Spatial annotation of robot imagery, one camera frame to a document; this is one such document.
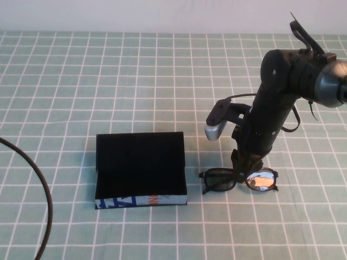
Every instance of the black wire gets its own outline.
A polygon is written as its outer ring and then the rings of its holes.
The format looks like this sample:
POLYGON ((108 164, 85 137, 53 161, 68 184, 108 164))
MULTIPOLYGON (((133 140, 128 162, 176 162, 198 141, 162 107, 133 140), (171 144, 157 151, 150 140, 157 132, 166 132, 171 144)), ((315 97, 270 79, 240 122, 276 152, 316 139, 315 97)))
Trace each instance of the black wire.
POLYGON ((31 158, 24 153, 21 149, 19 149, 17 146, 11 144, 10 142, 6 141, 5 139, 0 137, 0 143, 6 145, 8 148, 14 150, 16 153, 18 153, 21 157, 23 157, 23 159, 25 161, 28 162, 28 164, 30 164, 30 166, 33 168, 33 170, 36 172, 38 178, 40 179, 44 192, 46 194, 46 198, 47 198, 47 204, 48 204, 48 218, 47 218, 47 226, 46 226, 46 232, 44 233, 44 237, 40 246, 40 249, 37 252, 37 255, 35 257, 35 260, 39 260, 42 257, 42 254, 46 248, 47 242, 48 242, 48 238, 49 238, 49 234, 50 234, 50 230, 52 229, 52 221, 53 221, 53 203, 52 203, 52 197, 50 195, 49 192, 49 187, 48 184, 42 174, 42 172, 40 171, 40 169, 38 168, 38 166, 31 160, 31 158))
MULTIPOLYGON (((228 99, 233 99, 233 98, 240 98, 240 97, 243 97, 243 96, 256 96, 256 93, 239 94, 239 95, 229 96, 227 98, 228 99)), ((299 128, 299 126, 300 126, 300 123, 301 123, 300 116, 299 116, 298 111, 295 108, 295 106, 293 106, 292 110, 294 112, 295 118, 298 120, 298 126, 296 128, 294 128, 294 129, 287 129, 284 126, 282 126, 281 130, 284 131, 284 132, 287 132, 287 133, 292 133, 295 130, 297 130, 299 128)))

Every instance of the table surface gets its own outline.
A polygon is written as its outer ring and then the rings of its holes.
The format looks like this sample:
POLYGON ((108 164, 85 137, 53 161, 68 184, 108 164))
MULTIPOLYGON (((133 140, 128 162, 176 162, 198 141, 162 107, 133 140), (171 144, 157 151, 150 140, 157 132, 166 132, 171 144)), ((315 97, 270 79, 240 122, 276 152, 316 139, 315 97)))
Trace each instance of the table surface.
MULTIPOLYGON (((313 37, 347 59, 347 36, 313 37)), ((265 159, 279 192, 202 196, 197 175, 231 166, 233 124, 204 135, 214 103, 255 93, 267 51, 302 47, 292 35, 0 31, 0 136, 36 161, 54 201, 43 259, 347 259, 346 106, 314 104, 317 122, 297 102, 301 126, 265 159), (95 135, 153 131, 184 132, 188 205, 95 210, 95 135)), ((0 183, 0 259, 33 259, 46 198, 4 146, 0 183)))

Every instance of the mirrored lens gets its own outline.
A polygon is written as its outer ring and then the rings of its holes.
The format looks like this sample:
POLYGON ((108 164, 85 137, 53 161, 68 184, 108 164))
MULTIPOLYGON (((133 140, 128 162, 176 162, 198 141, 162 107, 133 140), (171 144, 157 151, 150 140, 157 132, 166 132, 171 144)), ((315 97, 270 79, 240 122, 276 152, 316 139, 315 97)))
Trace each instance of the mirrored lens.
POLYGON ((206 175, 206 185, 213 191, 228 190, 234 184, 233 170, 210 169, 206 175))
POLYGON ((246 182, 253 190, 267 191, 272 188, 275 176, 270 170, 263 169, 248 176, 246 182))

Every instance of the black box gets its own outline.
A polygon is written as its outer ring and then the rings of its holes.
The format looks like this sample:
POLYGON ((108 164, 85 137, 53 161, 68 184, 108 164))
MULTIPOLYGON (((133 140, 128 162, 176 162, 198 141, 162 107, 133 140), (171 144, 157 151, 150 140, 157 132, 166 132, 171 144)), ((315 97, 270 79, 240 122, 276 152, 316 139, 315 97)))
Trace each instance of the black box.
POLYGON ((98 134, 95 208, 186 205, 183 132, 98 134))

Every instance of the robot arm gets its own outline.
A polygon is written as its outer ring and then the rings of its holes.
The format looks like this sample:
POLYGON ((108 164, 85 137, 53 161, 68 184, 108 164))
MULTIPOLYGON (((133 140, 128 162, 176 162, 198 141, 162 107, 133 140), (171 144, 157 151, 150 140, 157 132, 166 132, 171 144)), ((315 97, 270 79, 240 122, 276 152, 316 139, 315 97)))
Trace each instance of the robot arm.
POLYGON ((237 150, 232 162, 238 182, 262 168, 262 159, 278 133, 287 130, 283 125, 291 110, 300 123, 294 106, 299 98, 329 108, 347 102, 347 62, 325 53, 297 20, 290 25, 306 49, 269 51, 262 60, 261 85, 253 94, 252 106, 230 103, 236 96, 228 97, 216 103, 206 120, 205 133, 211 141, 220 137, 227 121, 236 124, 232 138, 237 150))

